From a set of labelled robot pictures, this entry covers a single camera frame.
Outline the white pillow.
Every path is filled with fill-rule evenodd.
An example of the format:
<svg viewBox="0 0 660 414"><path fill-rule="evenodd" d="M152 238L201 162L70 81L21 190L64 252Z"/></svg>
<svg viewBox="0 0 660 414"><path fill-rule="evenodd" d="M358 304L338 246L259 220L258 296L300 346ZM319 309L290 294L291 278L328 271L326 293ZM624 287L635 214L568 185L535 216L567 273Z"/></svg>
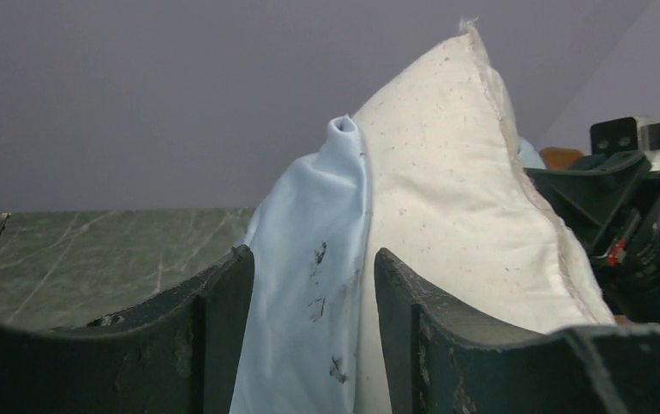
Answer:
<svg viewBox="0 0 660 414"><path fill-rule="evenodd" d="M372 186L355 412L391 410L373 277L381 248L523 329L614 324L582 245L525 174L511 100L473 21L380 88L353 120Z"/></svg>

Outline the light blue pillowcase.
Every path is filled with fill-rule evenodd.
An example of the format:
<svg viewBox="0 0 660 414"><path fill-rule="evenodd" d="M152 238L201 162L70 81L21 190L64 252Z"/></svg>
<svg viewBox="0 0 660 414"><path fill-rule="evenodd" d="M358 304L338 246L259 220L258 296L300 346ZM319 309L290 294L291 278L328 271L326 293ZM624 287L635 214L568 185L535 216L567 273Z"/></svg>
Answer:
<svg viewBox="0 0 660 414"><path fill-rule="evenodd" d="M255 286L232 412L357 413L371 191L365 140L345 116L255 212L242 240Z"/></svg>

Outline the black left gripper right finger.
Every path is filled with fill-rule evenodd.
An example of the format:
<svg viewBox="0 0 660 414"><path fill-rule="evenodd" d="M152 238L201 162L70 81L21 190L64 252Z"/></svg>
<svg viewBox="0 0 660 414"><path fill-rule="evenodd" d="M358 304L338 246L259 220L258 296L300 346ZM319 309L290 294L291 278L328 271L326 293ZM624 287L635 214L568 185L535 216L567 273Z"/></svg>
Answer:
<svg viewBox="0 0 660 414"><path fill-rule="evenodd" d="M660 413L660 324L541 335L462 302L387 249L374 285L395 413Z"/></svg>

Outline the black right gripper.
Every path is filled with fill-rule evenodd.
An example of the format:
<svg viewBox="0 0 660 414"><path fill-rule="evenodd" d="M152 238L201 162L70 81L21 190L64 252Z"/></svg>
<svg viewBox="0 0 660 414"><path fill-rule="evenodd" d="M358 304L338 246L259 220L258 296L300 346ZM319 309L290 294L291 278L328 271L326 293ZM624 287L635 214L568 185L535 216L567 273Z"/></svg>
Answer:
<svg viewBox="0 0 660 414"><path fill-rule="evenodd" d="M660 171L628 151L525 172L583 246L613 313L660 323Z"/></svg>

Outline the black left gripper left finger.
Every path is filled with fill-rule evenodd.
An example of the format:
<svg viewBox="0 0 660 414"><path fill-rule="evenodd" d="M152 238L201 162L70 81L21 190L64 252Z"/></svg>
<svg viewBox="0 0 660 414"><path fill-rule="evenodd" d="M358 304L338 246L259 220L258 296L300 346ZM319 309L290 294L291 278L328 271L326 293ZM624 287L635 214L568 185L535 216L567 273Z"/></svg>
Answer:
<svg viewBox="0 0 660 414"><path fill-rule="evenodd" d="M255 275L246 246L80 327L0 323L0 413L226 413Z"/></svg>

